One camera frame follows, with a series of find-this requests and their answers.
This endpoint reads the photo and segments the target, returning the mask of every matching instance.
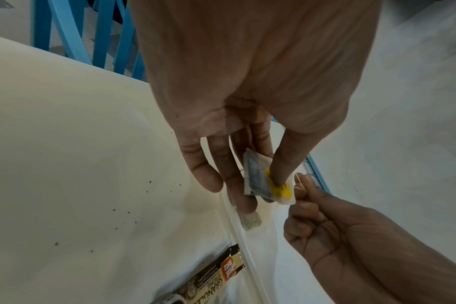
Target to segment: small packet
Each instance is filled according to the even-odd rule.
[[[251,149],[247,149],[243,154],[243,163],[245,195],[258,195],[284,205],[296,203],[293,174],[288,177],[284,185],[275,185],[270,177],[272,159]]]
[[[205,304],[244,267],[240,246],[233,245],[175,292],[153,304]]]

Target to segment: blue chair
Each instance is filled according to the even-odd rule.
[[[31,45],[42,50],[49,50],[53,19],[69,58],[105,68],[115,3],[118,5],[123,18],[123,27],[114,59],[114,71],[124,74],[135,28],[130,10],[125,9],[122,0],[98,0],[95,2],[98,20],[92,61],[82,40],[85,7],[88,5],[86,0],[31,0]],[[141,80],[144,71],[145,66],[141,55],[138,53],[132,77]]]

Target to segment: yellow tab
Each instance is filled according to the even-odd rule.
[[[272,178],[270,177],[270,168],[266,169],[266,177],[268,178],[268,184],[274,196],[281,198],[292,197],[292,192],[288,189],[286,184],[283,184],[282,186],[276,186],[275,183],[273,183]]]

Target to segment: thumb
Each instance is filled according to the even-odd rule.
[[[286,129],[269,169],[273,182],[278,185],[286,183],[289,175],[298,168],[323,137]]]
[[[297,173],[299,180],[306,190],[305,199],[317,204],[319,210],[330,220],[345,226],[356,224],[366,214],[366,208],[333,196],[318,187],[309,175]]]

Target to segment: orange label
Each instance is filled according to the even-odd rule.
[[[237,273],[235,263],[233,263],[231,256],[224,260],[223,263],[221,263],[221,271],[223,272],[223,277],[225,281],[228,281],[229,278],[231,278]]]

